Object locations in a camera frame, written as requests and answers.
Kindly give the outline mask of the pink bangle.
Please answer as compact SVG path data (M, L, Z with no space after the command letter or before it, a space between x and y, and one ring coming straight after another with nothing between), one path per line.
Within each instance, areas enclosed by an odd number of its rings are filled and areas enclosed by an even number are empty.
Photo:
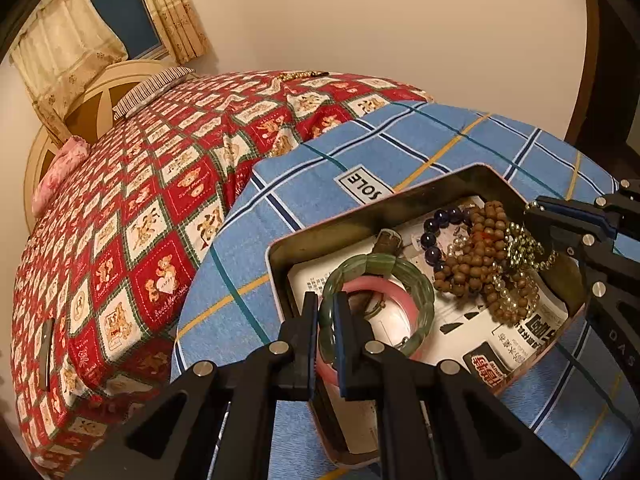
M338 286L340 292L379 292L383 296L387 296L390 300L395 301L398 307L404 311L406 318L412 328L418 327L419 310L413 298L397 284L385 278L379 278L372 275L361 275L358 278L346 282ZM316 371L320 377L331 385L338 385L337 371L324 359L318 358Z

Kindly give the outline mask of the brown strap wristwatch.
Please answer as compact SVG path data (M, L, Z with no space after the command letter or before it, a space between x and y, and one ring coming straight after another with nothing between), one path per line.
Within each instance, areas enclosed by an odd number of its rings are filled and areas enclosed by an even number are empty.
M386 254L398 256L402 248L402 237L394 230L382 229L373 245L372 254ZM365 290L364 292L350 292L347 295L350 312L362 318L373 318L385 308L382 292Z

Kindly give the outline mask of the pink metal tin box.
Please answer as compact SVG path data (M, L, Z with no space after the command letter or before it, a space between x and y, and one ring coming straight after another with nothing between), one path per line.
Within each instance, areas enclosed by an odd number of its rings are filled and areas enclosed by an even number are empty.
M511 219L525 207L503 177L476 164L393 195L368 195L360 207L277 240L266 260L280 317L295 318L306 294L334 283L384 344L426 364L456 360L491 391L502 391L542 358L582 302L579 274L567 258L547 274L526 272L533 309L511 325L496 322L480 296L437 290L421 244L425 221L439 209L490 200L503 203Z

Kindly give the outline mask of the blue plaid cushion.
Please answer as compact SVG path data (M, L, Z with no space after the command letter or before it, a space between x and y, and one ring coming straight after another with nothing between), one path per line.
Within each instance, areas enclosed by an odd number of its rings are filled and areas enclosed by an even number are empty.
M576 148L531 125L474 110L388 104L258 162L206 249L178 323L171 371L245 358L282 318L267 268L279 238L467 166L486 165L524 202L545 195L591 202L618 181ZM639 426L622 371L582 316L501 402L584 479L620 463Z

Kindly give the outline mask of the red patterned bedspread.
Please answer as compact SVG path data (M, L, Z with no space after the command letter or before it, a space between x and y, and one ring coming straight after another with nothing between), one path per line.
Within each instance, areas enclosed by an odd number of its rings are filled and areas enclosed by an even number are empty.
M21 434L45 477L63 478L168 382L195 272L260 160L390 102L426 99L388 78L280 73L194 74L114 121L37 221L15 275L11 370Z

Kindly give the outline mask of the pink floral pillow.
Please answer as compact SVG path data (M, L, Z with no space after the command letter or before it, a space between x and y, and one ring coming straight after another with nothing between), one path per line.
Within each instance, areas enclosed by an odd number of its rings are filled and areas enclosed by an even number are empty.
M90 145L80 136L71 136L56 154L49 169L32 194L32 214L40 218L63 182L89 157Z

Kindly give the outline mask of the cream wooden headboard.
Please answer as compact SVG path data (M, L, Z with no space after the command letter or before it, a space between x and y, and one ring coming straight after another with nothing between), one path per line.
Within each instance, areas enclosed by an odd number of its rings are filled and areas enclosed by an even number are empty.
M65 118L70 132L74 136L82 136L88 143L96 143L113 127L113 107L129 90L142 80L175 65L169 58L142 58L108 66L70 107ZM32 194L59 149L47 129L41 127L32 142L24 174L23 205L29 233L37 222L32 214Z

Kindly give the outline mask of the striped pillow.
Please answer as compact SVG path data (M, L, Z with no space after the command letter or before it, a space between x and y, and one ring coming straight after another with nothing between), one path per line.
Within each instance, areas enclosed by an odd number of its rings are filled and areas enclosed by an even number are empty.
M113 119L118 122L136 114L171 88L185 82L195 74L190 67L167 67L142 80L129 90L112 108Z

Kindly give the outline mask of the gold beads on bed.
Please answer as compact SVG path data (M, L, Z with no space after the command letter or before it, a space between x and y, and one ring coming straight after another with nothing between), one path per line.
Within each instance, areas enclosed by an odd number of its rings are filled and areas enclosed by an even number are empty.
M281 82L288 82L299 79L326 77L328 75L328 72L322 72L322 70L296 70L295 72L280 73L277 78Z

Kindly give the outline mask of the right beige curtain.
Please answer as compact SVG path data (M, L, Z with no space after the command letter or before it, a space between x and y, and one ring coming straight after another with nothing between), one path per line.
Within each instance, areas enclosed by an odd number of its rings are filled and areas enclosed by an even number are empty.
M143 0L160 42L179 64L207 53L209 41L191 0Z

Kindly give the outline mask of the beige curtain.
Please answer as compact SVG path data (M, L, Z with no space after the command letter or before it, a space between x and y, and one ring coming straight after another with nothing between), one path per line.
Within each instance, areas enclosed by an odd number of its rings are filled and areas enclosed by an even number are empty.
M64 119L107 66L128 58L125 45L90 0L40 0L9 55L32 107L58 146L70 137Z
M207 53L209 41L191 0L143 0L160 42L179 64Z

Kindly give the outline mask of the left beige curtain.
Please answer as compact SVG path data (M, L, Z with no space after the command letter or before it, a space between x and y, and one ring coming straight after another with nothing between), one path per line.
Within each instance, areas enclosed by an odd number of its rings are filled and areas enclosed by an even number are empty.
M70 137L64 119L107 66L128 58L125 45L90 0L40 0L9 55L32 107L58 146Z

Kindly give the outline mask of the window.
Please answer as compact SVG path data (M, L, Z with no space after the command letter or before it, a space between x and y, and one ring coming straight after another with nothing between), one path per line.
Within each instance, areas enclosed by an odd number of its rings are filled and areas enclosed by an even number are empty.
M130 60L160 60L167 55L143 0L90 1L104 22L122 40Z

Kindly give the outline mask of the brown door frame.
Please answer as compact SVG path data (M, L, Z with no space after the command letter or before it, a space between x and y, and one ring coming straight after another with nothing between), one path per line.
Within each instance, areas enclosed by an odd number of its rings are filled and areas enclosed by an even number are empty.
M597 64L600 50L600 6L599 0L586 0L586 42L582 76L565 141L576 146L586 131L591 112L594 88L596 88Z

